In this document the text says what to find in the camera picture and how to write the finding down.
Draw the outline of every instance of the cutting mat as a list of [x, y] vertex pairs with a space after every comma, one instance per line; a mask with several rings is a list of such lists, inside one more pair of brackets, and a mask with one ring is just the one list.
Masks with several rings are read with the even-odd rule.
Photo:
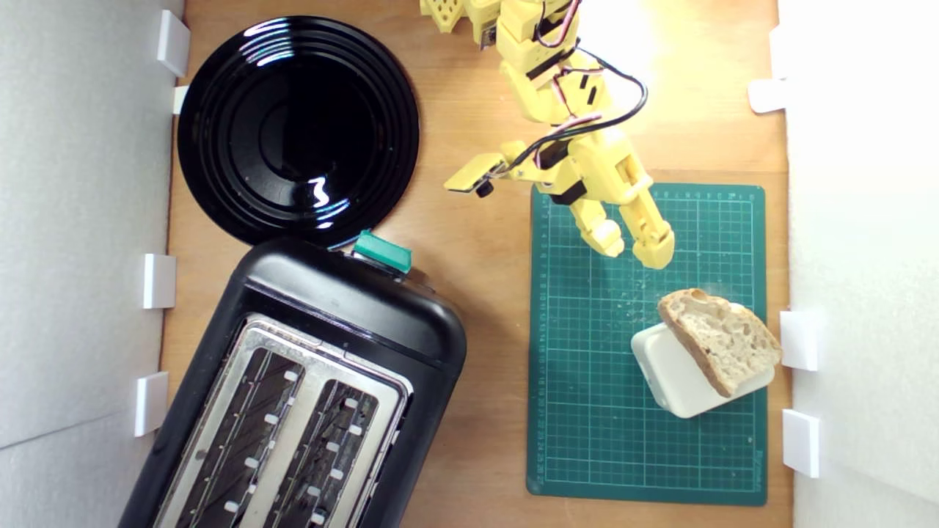
[[[658, 183], [675, 231], [664, 271], [607, 258], [532, 192], [528, 488], [534, 494], [764, 505], [766, 391], [690, 420], [659, 408], [629, 342], [663, 295], [703, 287], [765, 320], [760, 187]], [[618, 212], [607, 215], [622, 225]]]

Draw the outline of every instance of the white block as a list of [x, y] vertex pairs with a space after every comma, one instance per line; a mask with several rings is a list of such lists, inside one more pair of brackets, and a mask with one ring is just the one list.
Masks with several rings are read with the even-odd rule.
[[786, 82], [781, 79], [755, 79], [747, 87], [750, 108], [757, 114], [782, 110], [788, 102]]
[[632, 349], [655, 402], [679, 418], [697, 416], [762, 389], [776, 375], [769, 368], [741, 383], [731, 397], [721, 396], [665, 323], [634, 335]]
[[144, 308], [176, 306], [176, 257], [144, 256]]
[[185, 77], [189, 67], [189, 28], [176, 18], [169, 9], [164, 9], [160, 18], [160, 41], [157, 44], [157, 60], [176, 77]]
[[818, 324], [802, 312], [779, 312], [782, 364], [791, 368], [819, 369]]
[[173, 115], [178, 116], [182, 112], [182, 102], [186, 100], [186, 94], [189, 93], [189, 85], [177, 86], [173, 90]]
[[157, 429], [166, 417], [166, 399], [169, 397], [170, 377], [167, 372], [157, 372], [137, 379], [136, 414], [133, 421], [133, 436], [141, 437]]
[[814, 416], [782, 411], [782, 463], [811, 478], [819, 477], [819, 425]]

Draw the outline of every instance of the black wire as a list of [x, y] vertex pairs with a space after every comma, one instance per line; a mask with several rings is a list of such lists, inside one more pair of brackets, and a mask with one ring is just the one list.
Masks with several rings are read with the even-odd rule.
[[562, 141], [564, 139], [567, 139], [569, 137], [574, 137], [576, 135], [602, 131], [603, 129], [607, 129], [609, 127], [615, 127], [617, 125], [625, 123], [629, 118], [638, 114], [639, 110], [642, 110], [642, 107], [645, 106], [646, 101], [649, 99], [649, 87], [646, 86], [645, 83], [643, 83], [642, 81], [640, 81], [639, 79], [637, 79], [636, 77], [633, 77], [632, 75], [628, 73], [623, 73], [622, 71], [619, 71], [616, 67], [609, 64], [607, 61], [596, 56], [595, 54], [588, 52], [587, 50], [580, 48], [579, 46], [576, 47], [576, 50], [580, 50], [581, 52], [588, 54], [589, 56], [593, 57], [600, 64], [601, 67], [612, 71], [618, 77], [621, 77], [635, 84], [636, 86], [638, 86], [639, 90], [641, 91], [641, 95], [639, 96], [639, 102], [637, 102], [636, 106], [634, 106], [633, 109], [630, 110], [629, 112], [626, 112], [622, 116], [619, 116], [615, 119], [611, 119], [610, 121], [604, 121], [602, 123], [594, 123], [592, 125], [587, 125], [585, 127], [570, 129], [570, 130], [554, 133], [551, 135], [546, 135], [545, 137], [539, 139], [538, 141], [535, 141], [534, 143], [529, 145], [528, 148], [523, 150], [522, 153], [519, 154], [518, 157], [515, 158], [514, 161], [509, 163], [509, 166], [502, 172], [508, 172], [518, 167], [522, 163], [524, 163], [525, 160], [529, 159], [529, 157], [535, 152], [535, 150], [543, 146], [545, 143], [551, 143], [554, 141]]

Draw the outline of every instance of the cable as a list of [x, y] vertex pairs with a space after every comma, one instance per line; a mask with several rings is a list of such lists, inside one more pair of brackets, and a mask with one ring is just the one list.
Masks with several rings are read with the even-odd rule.
[[[600, 118], [602, 118], [602, 117], [603, 117], [603, 115], [600, 114], [599, 112], [594, 112], [594, 113], [588, 114], [588, 115], [586, 115], [586, 116], [584, 116], [584, 117], [576, 117], [576, 116], [575, 116], [573, 119], [568, 119], [567, 122], [565, 122], [565, 123], [559, 125], [556, 129], [554, 129], [553, 131], [551, 131], [551, 133], [563, 132], [563, 131], [566, 131], [566, 130], [570, 129], [571, 127], [576, 127], [577, 125], [582, 125], [582, 124], [584, 124], [584, 123], [590, 123], [591, 121], [595, 121], [595, 120], [600, 119]], [[540, 148], [536, 148], [536, 149], [535, 149], [535, 152], [534, 152], [534, 165], [535, 165], [536, 167], [538, 167], [539, 169], [541, 168], [541, 149], [540, 149]]]
[[509, 163], [508, 166], [506, 166], [504, 169], [502, 169], [501, 171], [499, 171], [499, 174], [507, 173], [507, 172], [509, 172], [510, 170], [512, 170], [512, 169], [518, 167], [519, 165], [521, 165], [523, 162], [525, 162], [525, 160], [529, 159], [529, 157], [530, 157], [536, 150], [538, 150], [539, 148], [543, 147], [545, 143], [551, 143], [551, 142], [554, 142], [554, 141], [561, 141], [561, 140], [567, 139], [567, 138], [569, 138], [569, 137], [574, 137], [574, 136], [576, 136], [576, 135], [581, 135], [581, 134], [584, 134], [584, 133], [590, 133], [590, 132], [601, 131], [601, 130], [606, 129], [606, 128], [609, 128], [609, 127], [615, 127], [615, 126], [617, 126], [617, 125], [620, 125], [620, 124], [622, 124], [622, 123], [625, 123], [629, 118], [631, 118], [632, 116], [635, 116], [636, 114], [638, 114], [638, 113], [639, 113], [639, 110], [642, 110], [642, 107], [645, 106], [646, 101], [649, 99], [649, 88], [648, 88], [648, 86], [645, 85], [645, 83], [643, 83], [642, 81], [640, 81], [640, 80], [637, 79], [636, 77], [633, 77], [632, 75], [629, 75], [628, 73], [623, 73], [622, 71], [619, 71], [616, 67], [612, 66], [612, 65], [609, 64], [607, 61], [605, 61], [605, 60], [603, 60], [602, 58], [596, 56], [595, 54], [592, 54], [592, 53], [588, 52], [587, 50], [580, 49], [579, 47], [578, 47], [578, 49], [579, 49], [581, 52], [583, 52], [583, 53], [585, 53], [585, 54], [588, 54], [589, 56], [593, 57], [593, 59], [595, 59], [595, 60], [600, 64], [600, 66], [602, 66], [603, 68], [612, 71], [612, 72], [613, 72], [615, 75], [617, 75], [618, 77], [623, 78], [623, 79], [625, 79], [625, 80], [627, 80], [627, 81], [629, 81], [629, 82], [635, 84], [636, 86], [638, 86], [638, 87], [639, 87], [639, 90], [641, 91], [641, 95], [639, 96], [639, 101], [636, 103], [636, 106], [634, 106], [632, 110], [630, 110], [629, 112], [626, 112], [626, 113], [623, 114], [622, 116], [616, 117], [615, 119], [611, 119], [611, 120], [609, 120], [609, 121], [604, 121], [604, 122], [602, 122], [602, 123], [594, 123], [594, 124], [592, 124], [592, 125], [587, 125], [587, 126], [581, 127], [581, 128], [570, 129], [570, 130], [565, 130], [565, 131], [563, 131], [563, 132], [557, 132], [557, 133], [549, 134], [549, 135], [547, 135], [547, 136], [545, 136], [545, 137], [539, 139], [538, 141], [535, 141], [535, 142], [532, 143], [531, 145], [529, 145], [528, 148], [526, 148], [525, 150], [523, 150], [522, 153], [519, 154], [517, 158], [515, 158], [511, 163]]
[[538, 40], [538, 43], [552, 50], [561, 47], [561, 45], [564, 44], [564, 40], [567, 39], [567, 33], [571, 29], [571, 23], [574, 21], [574, 15], [577, 14], [577, 9], [580, 7], [581, 1], [582, 0], [571, 1], [571, 6], [567, 9], [567, 14], [564, 15], [564, 22], [561, 26], [561, 34], [558, 35], [558, 39], [554, 42], [545, 42], [544, 36], [541, 34], [541, 24], [544, 23], [545, 17], [547, 15], [547, 0], [542, 2], [541, 20], [539, 20], [538, 25], [534, 27], [534, 36]]

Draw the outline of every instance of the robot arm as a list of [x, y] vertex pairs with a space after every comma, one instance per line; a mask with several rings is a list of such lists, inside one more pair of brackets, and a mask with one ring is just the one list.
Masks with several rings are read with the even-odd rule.
[[580, 0], [465, 1], [461, 13], [469, 14], [481, 47], [495, 36], [501, 73], [522, 115], [561, 125], [537, 148], [516, 141], [503, 144], [499, 153], [476, 156], [444, 187], [485, 197], [494, 190], [493, 179], [533, 182], [540, 193], [569, 207], [583, 240], [605, 256], [617, 256], [625, 247], [619, 225], [603, 207], [615, 205], [637, 259], [649, 268], [666, 267], [674, 233], [649, 193], [652, 180], [622, 127], [644, 103], [644, 87], [636, 108], [626, 114], [615, 110], [601, 65], [635, 79], [577, 49]]

